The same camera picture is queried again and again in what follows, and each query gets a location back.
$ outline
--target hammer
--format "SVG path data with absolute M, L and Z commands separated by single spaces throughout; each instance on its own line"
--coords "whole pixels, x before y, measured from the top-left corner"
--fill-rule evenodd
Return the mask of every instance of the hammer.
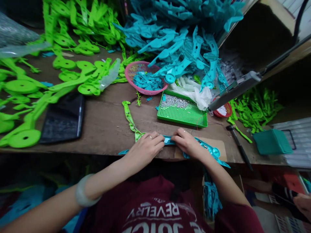
M 247 157 L 247 155 L 246 155 L 246 153 L 245 153 L 241 143 L 239 142 L 239 140 L 238 140 L 238 138 L 236 136 L 236 132 L 234 131 L 234 127 L 232 125 L 228 125 L 226 127 L 226 129 L 228 131 L 231 131 L 232 136 L 233 136 L 233 138 L 234 138 L 234 140 L 235 140 L 235 142 L 237 144 L 237 147 L 239 148 L 239 151 L 240 151 L 240 154 L 241 154 L 241 157 L 242 157 L 244 163 L 246 163 L 247 167 L 253 172 L 254 170 L 252 168 L 252 165 L 250 164 L 249 159 L 248 159 L 248 157 Z

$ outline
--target white bangle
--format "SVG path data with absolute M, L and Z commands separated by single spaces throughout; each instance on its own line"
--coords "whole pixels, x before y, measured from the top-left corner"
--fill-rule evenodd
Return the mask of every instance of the white bangle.
M 89 174 L 85 177 L 83 177 L 78 185 L 77 185 L 77 189 L 75 191 L 75 199 L 77 201 L 77 203 L 82 206 L 82 207 L 90 207 L 92 205 L 95 205 L 101 198 L 101 196 L 99 198 L 97 198 L 96 200 L 90 200 L 87 198 L 87 196 L 85 196 L 84 193 L 84 189 L 85 189 L 85 184 L 86 181 L 94 174 Z

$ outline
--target pile of green plastic parts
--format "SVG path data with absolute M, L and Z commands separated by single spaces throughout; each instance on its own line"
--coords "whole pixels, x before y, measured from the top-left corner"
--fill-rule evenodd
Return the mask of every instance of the pile of green plastic parts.
M 21 62 L 28 65 L 31 72 L 40 72 L 38 68 L 27 63 L 25 58 L 0 59 L 0 65 L 6 67 L 6 69 L 0 69 L 0 91 L 4 90 L 9 95 L 5 100 L 0 99 L 0 108 L 13 103 L 16 105 L 13 109 L 19 111 L 15 114 L 0 112 L 0 133 L 8 133 L 0 139 L 0 147 L 24 148 L 37 144 L 41 132 L 36 129 L 36 121 L 40 115 L 48 104 L 56 103 L 59 98 L 75 88 L 78 88 L 78 91 L 84 95 L 99 96 L 102 92 L 100 80 L 109 75 L 109 71 L 117 62 L 112 63 L 111 58 L 96 61 L 94 64 L 88 61 L 72 61 L 63 57 L 63 50 L 92 56 L 100 52 L 99 46 L 108 50 L 120 46 L 123 61 L 113 84 L 127 82 L 124 70 L 129 63 L 149 57 L 147 54 L 138 57 L 138 53 L 134 53 L 132 49 L 129 57 L 126 56 L 123 45 L 125 36 L 113 26 L 113 23 L 119 23 L 118 13 L 112 2 L 44 0 L 43 15 L 45 33 L 38 41 L 29 44 L 47 41 L 52 45 L 47 50 L 55 53 L 56 58 L 52 65 L 55 69 L 61 70 L 59 78 L 64 83 L 47 87 L 27 76 L 26 71 L 17 66 L 17 63 Z M 71 27 L 74 28 L 73 32 L 80 37 L 78 44 L 69 35 Z M 40 51 L 32 55 L 39 56 Z M 16 79 L 6 82 L 8 76 L 16 77 Z M 26 114 L 22 124 L 14 128 L 16 120 L 19 120 L 22 114 Z
M 229 102 L 232 107 L 232 115 L 227 121 L 232 125 L 235 125 L 236 120 L 241 121 L 245 127 L 251 129 L 252 134 L 264 131 L 262 127 L 283 108 L 277 101 L 277 94 L 274 91 L 264 88 L 260 92 L 254 87 Z M 238 127 L 235 128 L 249 143 L 253 143 Z

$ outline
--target pegboard tray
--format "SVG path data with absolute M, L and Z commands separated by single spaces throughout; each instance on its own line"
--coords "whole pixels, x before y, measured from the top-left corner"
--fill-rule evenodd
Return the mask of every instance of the pegboard tray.
M 189 100 L 189 106 L 187 108 L 178 108 L 176 106 L 161 107 L 163 94 L 173 95 L 185 100 Z M 199 128 L 207 127 L 207 113 L 198 109 L 195 102 L 189 97 L 174 93 L 169 90 L 164 90 L 159 105 L 158 119 L 173 121 L 185 125 L 197 126 Z

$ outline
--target plastic sheet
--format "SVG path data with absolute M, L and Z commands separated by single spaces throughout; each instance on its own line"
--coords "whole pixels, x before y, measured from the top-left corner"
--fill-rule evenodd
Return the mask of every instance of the plastic sheet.
M 102 77 L 99 87 L 101 91 L 106 89 L 118 77 L 120 63 L 121 63 L 120 58 L 117 58 L 113 68 L 109 70 L 108 76 Z
M 39 38 L 37 33 L 21 26 L 0 12 L 0 48 L 8 45 L 24 45 Z
M 0 48 L 0 59 L 24 57 L 27 54 L 41 51 L 48 47 L 51 47 L 51 44 L 49 42 L 33 45 L 9 45 L 4 48 Z
M 179 86 L 172 83 L 168 86 L 170 91 L 191 98 L 201 111 L 206 111 L 212 100 L 212 94 L 208 87 L 200 93 L 201 85 L 191 80 L 190 77 L 182 76 L 178 79 Z

